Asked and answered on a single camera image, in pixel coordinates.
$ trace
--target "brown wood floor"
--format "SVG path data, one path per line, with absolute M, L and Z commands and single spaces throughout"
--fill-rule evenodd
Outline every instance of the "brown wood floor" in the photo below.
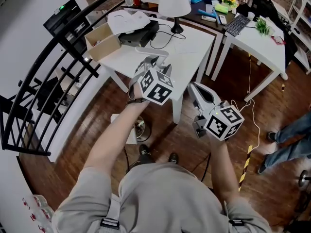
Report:
M 252 60 L 251 89 L 268 73 L 269 68 Z M 262 214 L 270 225 L 286 224 L 294 213 L 299 198 L 296 178 L 300 172 L 311 166 L 308 160 L 300 159 L 282 163 L 264 174 L 256 170 L 264 154 L 274 152 L 276 144 L 265 140 L 267 131 L 276 131 L 307 112 L 311 102 L 311 75 L 307 76 L 294 62 L 287 69 L 288 81 L 277 77 L 267 88 L 255 96 L 255 120 L 261 128 L 260 146 L 253 151 L 241 195 Z M 214 89 L 218 95 L 230 101 L 234 99 L 239 108 L 244 105 L 243 98 L 248 89 L 249 63 L 247 53 L 234 48 L 226 57 L 222 70 L 215 82 L 204 76 L 202 83 Z M 110 116 L 120 113 L 127 101 L 127 95 L 109 80 L 93 99 L 73 130 L 67 145 L 56 163 L 47 157 L 21 155 L 26 176 L 36 193 L 42 194 L 49 205 L 56 209 L 68 196 L 75 185 L 88 153 L 96 139 L 109 125 Z M 209 153 L 207 138 L 196 138 L 192 130 L 192 119 L 196 111 L 190 103 L 187 92 L 184 94 L 181 120 L 173 123 L 172 103 L 160 107 L 151 104 L 142 117 L 152 126 L 151 137 L 145 144 L 153 150 L 157 162 L 166 162 L 171 152 L 179 154 L 180 165 L 192 171 Z M 238 179 L 241 176 L 249 145 L 256 146 L 258 130 L 253 124 L 252 108 L 246 107 L 242 115 L 245 122 L 237 134 L 227 141 L 231 160 Z M 138 157 L 137 146 L 126 146 L 130 163 Z M 193 172 L 202 177 L 206 163 L 203 162 Z M 126 162 L 122 152 L 112 172 L 112 189 L 118 194 L 118 185 L 125 175 Z M 210 173 L 204 183 L 211 186 Z

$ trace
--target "black wrist strap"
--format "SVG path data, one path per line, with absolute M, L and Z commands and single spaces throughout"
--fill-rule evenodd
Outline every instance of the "black wrist strap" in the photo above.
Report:
M 131 99 L 131 100 L 129 100 L 129 101 L 126 103 L 126 105 L 131 104 L 131 103 L 142 103 L 142 102 L 145 102 L 145 101 L 147 101 L 147 100 L 144 99 L 144 98 L 140 98 L 140 99 Z

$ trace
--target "keyboard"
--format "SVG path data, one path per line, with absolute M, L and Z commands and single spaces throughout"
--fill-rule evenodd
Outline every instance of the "keyboard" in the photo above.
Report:
M 234 18 L 230 23 L 224 26 L 224 30 L 233 36 L 237 36 L 241 30 L 250 22 L 251 20 L 247 17 L 239 14 L 236 18 Z

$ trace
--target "open cardboard box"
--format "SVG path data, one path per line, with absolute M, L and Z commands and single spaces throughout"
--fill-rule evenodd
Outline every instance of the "open cardboard box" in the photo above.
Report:
M 121 48 L 119 39 L 113 35 L 108 23 L 101 25 L 85 35 L 87 52 L 94 61 L 99 61 Z

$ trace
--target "gray t-shirt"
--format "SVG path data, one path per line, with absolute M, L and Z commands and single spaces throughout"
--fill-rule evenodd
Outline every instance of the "gray t-shirt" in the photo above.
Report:
M 120 231 L 135 233 L 268 233 L 270 227 L 242 198 L 226 205 L 197 178 L 175 164 L 144 164 L 121 181 Z M 69 197 L 55 212 L 57 233 L 104 232 L 101 219 L 111 202 L 110 177 L 95 168 L 81 171 Z M 229 220 L 241 220 L 233 226 Z

